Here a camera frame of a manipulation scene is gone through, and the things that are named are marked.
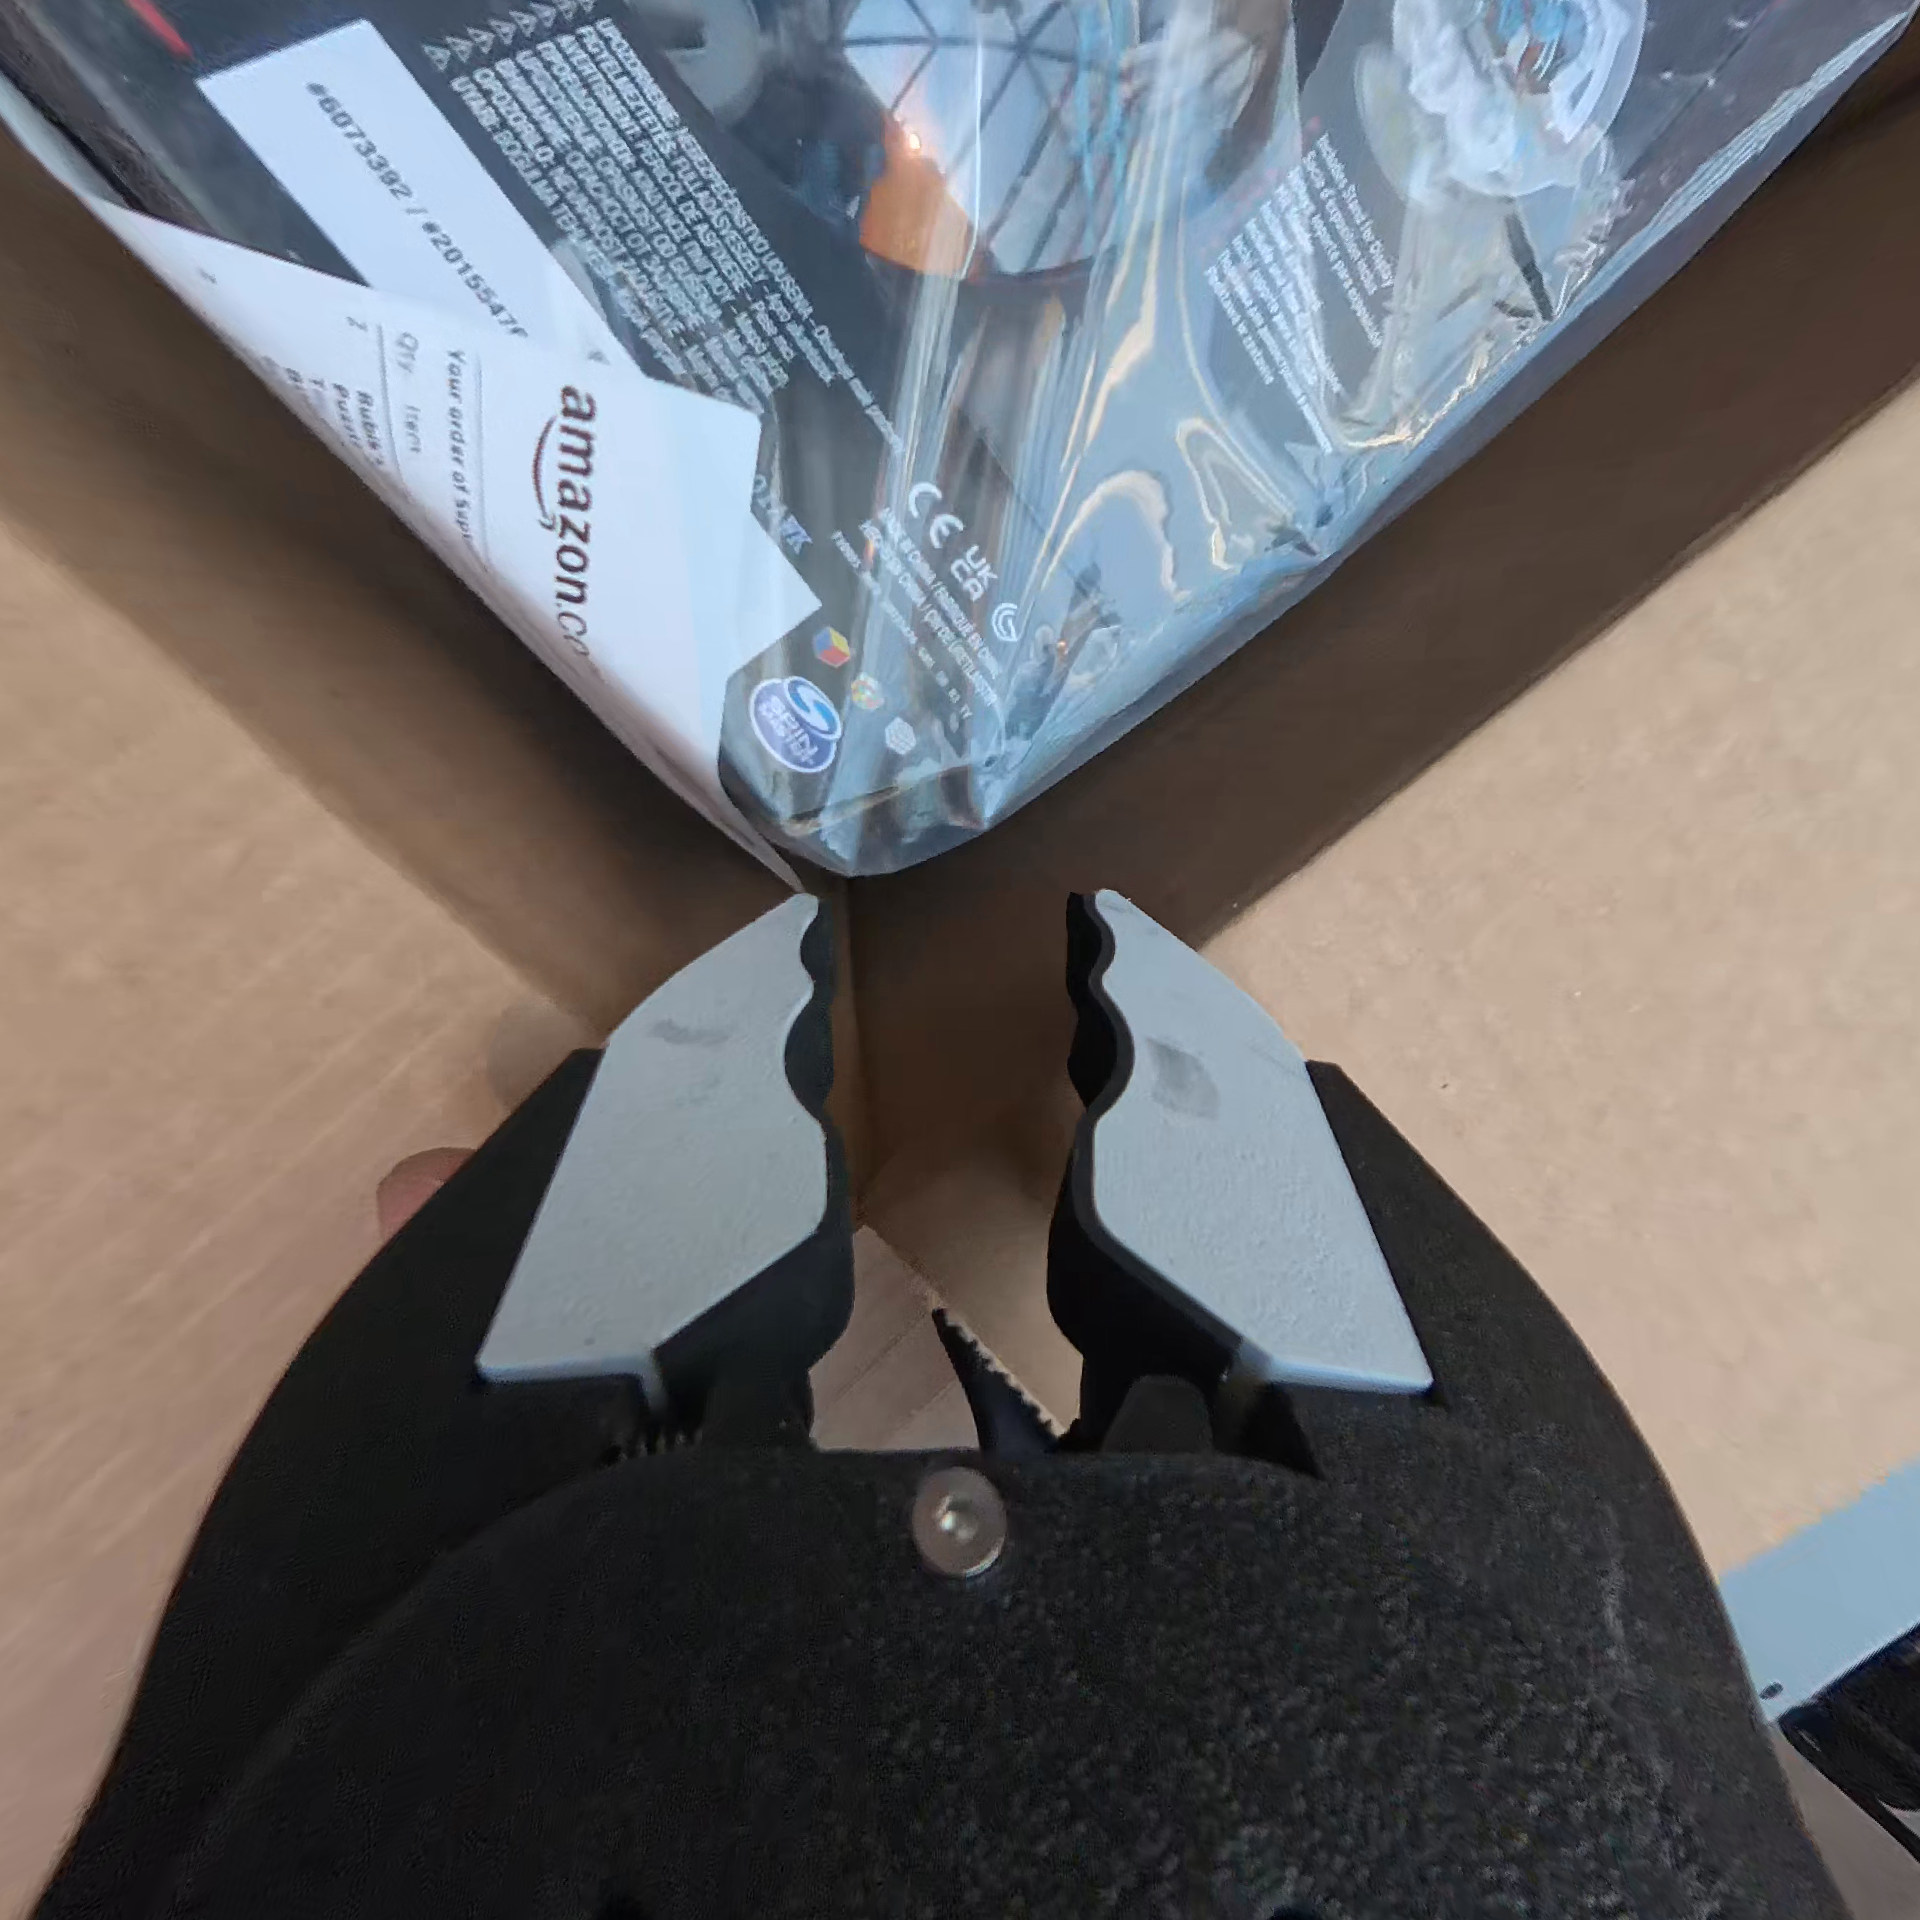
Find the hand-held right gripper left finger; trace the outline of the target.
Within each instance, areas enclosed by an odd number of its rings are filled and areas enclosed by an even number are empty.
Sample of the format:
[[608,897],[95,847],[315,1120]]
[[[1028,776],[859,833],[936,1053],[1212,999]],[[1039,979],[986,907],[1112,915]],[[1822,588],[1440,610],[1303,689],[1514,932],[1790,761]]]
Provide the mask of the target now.
[[854,1307],[834,993],[830,918],[797,895],[618,1024],[478,1349],[480,1381],[622,1383],[651,1434],[813,1447],[811,1377]]

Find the black plastic-wrapped toy box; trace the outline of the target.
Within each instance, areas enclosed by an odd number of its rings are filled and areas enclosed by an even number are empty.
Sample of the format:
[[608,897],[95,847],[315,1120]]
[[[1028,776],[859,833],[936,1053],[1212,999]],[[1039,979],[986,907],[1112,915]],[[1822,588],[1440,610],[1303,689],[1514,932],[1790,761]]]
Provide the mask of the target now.
[[77,197],[758,430],[729,798],[893,874],[1299,605],[1917,4],[5,4]]

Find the brown cardboard box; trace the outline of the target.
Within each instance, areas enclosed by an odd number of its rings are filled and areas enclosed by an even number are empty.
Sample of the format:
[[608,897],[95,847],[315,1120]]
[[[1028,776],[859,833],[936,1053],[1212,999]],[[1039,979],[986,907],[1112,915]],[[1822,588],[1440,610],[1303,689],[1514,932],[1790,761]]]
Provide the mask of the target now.
[[[1339,1064],[1719,1573],[1917,1463],[1917,34],[1485,450],[986,838],[827,884],[823,1438],[1071,1404],[1064,904]],[[206,1503],[430,1189],[778,887],[5,140],[5,1916]]]

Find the white packing slip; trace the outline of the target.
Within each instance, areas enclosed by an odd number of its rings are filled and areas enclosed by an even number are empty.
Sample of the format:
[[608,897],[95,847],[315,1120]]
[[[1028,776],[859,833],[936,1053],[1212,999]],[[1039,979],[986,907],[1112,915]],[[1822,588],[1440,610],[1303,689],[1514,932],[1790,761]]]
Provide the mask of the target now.
[[631,364],[80,205],[629,755],[803,884],[729,797],[708,706],[748,579],[755,420]]

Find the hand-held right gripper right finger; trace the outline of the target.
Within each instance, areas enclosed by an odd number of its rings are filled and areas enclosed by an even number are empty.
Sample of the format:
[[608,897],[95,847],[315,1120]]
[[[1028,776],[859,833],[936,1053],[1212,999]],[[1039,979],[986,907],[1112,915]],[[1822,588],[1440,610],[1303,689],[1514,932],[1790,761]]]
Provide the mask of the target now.
[[1434,1392],[1310,1063],[1117,891],[1073,895],[1067,932],[1080,1117],[1046,1304],[1080,1365],[1069,1447],[1310,1473],[1296,1390]]

